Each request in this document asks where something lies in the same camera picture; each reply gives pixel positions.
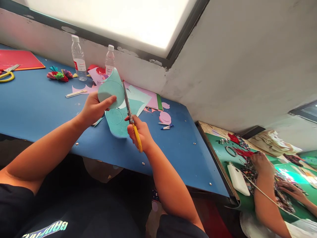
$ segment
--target green table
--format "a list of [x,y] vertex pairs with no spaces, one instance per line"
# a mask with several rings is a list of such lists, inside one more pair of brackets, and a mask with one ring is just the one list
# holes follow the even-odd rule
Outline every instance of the green table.
[[[205,133],[207,136],[207,139],[212,146],[215,155],[218,157],[220,161],[220,166],[222,166],[223,171],[227,173],[229,176],[229,172],[227,169],[227,163],[226,161],[231,161],[235,167],[238,169],[243,166],[244,159],[242,156],[238,155],[237,157],[231,156],[225,149],[225,146],[234,146],[237,148],[241,148],[239,145],[230,142],[230,144],[219,144],[219,140],[221,140],[221,137],[211,135],[209,133]],[[287,163],[287,164],[281,164],[279,160],[276,157],[267,156],[268,159],[274,164],[275,168],[277,169],[285,169],[288,171],[288,174],[294,178],[294,180],[301,185],[301,187],[309,194],[308,198],[311,202],[314,204],[317,204],[317,190],[314,189],[301,175],[299,175],[291,166],[296,166],[293,163]],[[241,205],[238,210],[241,211],[248,211],[248,212],[254,212],[254,199],[253,196],[245,196],[242,193],[237,191],[237,194],[239,195]],[[296,211],[295,215],[299,218],[307,218],[312,221],[317,222],[317,218],[310,213],[303,205],[301,205],[299,202],[291,198],[293,207]],[[281,215],[283,219],[287,222],[294,222],[297,219],[291,215],[288,215],[286,212],[281,211]]]

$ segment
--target bottle cap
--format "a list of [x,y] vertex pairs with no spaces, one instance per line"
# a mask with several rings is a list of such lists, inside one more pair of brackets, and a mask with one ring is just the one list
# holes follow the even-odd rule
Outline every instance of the bottle cap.
[[113,45],[108,45],[108,50],[113,51],[115,47]]
[[73,42],[79,43],[79,37],[78,36],[72,35],[72,40],[73,40]]

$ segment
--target glass pane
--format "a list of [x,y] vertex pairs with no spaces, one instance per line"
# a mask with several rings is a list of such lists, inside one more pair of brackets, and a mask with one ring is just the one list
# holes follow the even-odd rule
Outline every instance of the glass pane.
[[306,107],[306,108],[302,109],[301,111],[307,112],[307,113],[317,117],[317,104]]
[[33,11],[165,58],[196,0],[15,0]]

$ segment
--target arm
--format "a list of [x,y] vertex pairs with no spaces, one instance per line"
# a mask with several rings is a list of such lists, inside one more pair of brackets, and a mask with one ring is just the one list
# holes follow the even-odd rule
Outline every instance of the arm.
[[[251,160],[258,172],[257,187],[276,202],[274,193],[274,166],[263,153],[254,154]],[[257,218],[263,225],[283,238],[291,238],[278,206],[264,196],[258,189],[254,191],[254,203]]]
[[112,96],[99,103],[91,93],[82,112],[42,137],[0,171],[0,183],[21,186],[37,193],[45,176],[67,155],[80,135],[116,100]]
[[[168,214],[184,218],[204,231],[188,189],[152,139],[147,124],[135,115],[133,115],[133,120],[138,128],[143,151],[152,167],[154,182],[162,207]],[[134,143],[136,139],[133,126],[130,124],[127,129]]]
[[317,217],[317,206],[309,201],[299,188],[286,181],[279,181],[278,186],[282,191],[288,193],[294,199],[301,202],[315,217]]

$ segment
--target hand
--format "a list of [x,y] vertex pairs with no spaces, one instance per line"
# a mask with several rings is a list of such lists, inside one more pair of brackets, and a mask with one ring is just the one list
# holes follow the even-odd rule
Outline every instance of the hand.
[[295,198],[297,201],[299,201],[299,202],[301,202],[303,204],[308,201],[308,199],[305,196],[305,194],[303,194],[303,192],[299,188],[297,188],[296,186],[294,186],[290,182],[278,181],[277,185],[280,187],[280,189],[283,192],[288,193],[293,198]]
[[251,156],[251,161],[258,174],[274,176],[275,168],[264,153],[255,153]]
[[83,110],[78,114],[78,120],[85,126],[89,127],[98,121],[105,111],[109,111],[108,107],[117,100],[115,95],[99,102],[98,92],[90,93]]
[[[149,148],[155,144],[151,133],[149,131],[148,125],[146,124],[146,122],[142,122],[136,115],[132,115],[134,124],[136,125],[136,128],[138,129],[139,132],[139,136],[140,136],[140,140],[141,140],[141,144],[142,144],[142,149],[143,151],[146,153]],[[138,148],[138,143],[136,141],[135,138],[135,134],[134,134],[134,130],[133,130],[133,125],[129,124],[128,125],[128,134],[130,135],[130,138],[133,141],[133,144],[135,144],[135,146]]]

